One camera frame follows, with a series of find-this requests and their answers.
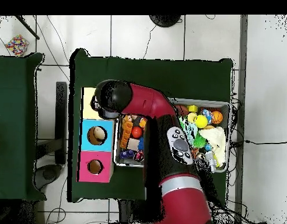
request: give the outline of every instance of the white wall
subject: white wall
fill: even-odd
[[[280,16],[248,16],[246,72],[245,139],[287,141],[287,25]],[[244,144],[243,202],[251,220],[287,224],[287,144]]]

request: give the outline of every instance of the red ball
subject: red ball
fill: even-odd
[[[142,129],[140,127],[135,126],[132,128],[131,133],[134,138],[140,138],[142,135]]]

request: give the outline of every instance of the blue toy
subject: blue toy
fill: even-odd
[[[134,156],[134,152],[133,152],[133,150],[130,150],[130,149],[127,149],[127,150],[122,151],[120,153],[120,158],[121,159],[131,158],[133,156]]]
[[[142,151],[144,149],[144,143],[143,142],[144,142],[144,138],[141,137],[139,139],[139,144],[138,144],[138,150],[140,150],[140,151]]]
[[[209,143],[207,143],[207,144],[205,145],[205,150],[206,150],[206,151],[212,150],[212,146],[211,146]]]

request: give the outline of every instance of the shape sorter box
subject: shape sorter box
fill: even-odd
[[[114,120],[103,120],[98,112],[94,111],[90,102],[95,93],[95,88],[83,87],[80,108],[79,127],[79,159],[77,181],[108,183],[113,174],[113,142],[114,142]],[[88,134],[93,127],[100,127],[105,133],[105,139],[98,145],[92,144],[88,139]],[[90,165],[93,161],[98,161],[101,170],[93,173]]]

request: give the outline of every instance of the yellow object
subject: yellow object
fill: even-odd
[[[85,119],[90,120],[102,120],[102,118],[99,117],[99,114],[97,111],[94,111],[91,106],[90,102],[92,101],[92,97],[95,93],[96,88],[94,87],[84,87],[83,88],[83,111],[82,111],[82,117]]]
[[[208,120],[207,120],[206,116],[204,116],[204,115],[198,115],[198,116],[194,119],[194,124],[197,126],[197,128],[203,129],[204,127],[207,126]]]
[[[191,111],[193,113],[196,113],[198,111],[198,107],[195,105],[188,106],[187,108],[188,108],[188,111]]]
[[[211,126],[211,125],[207,125],[206,127],[203,128],[203,130],[210,130],[210,129],[213,129],[215,128],[214,126]]]
[[[190,113],[190,114],[188,114],[188,116],[187,116],[187,120],[188,120],[190,123],[194,123],[194,120],[195,120],[196,117],[197,117],[197,114],[196,114],[196,113]]]
[[[218,159],[217,159],[217,157],[216,157],[216,155],[215,155],[215,154],[213,155],[213,158],[214,158],[214,159],[216,160],[216,162],[217,162],[216,167],[220,167],[221,165],[219,164]]]

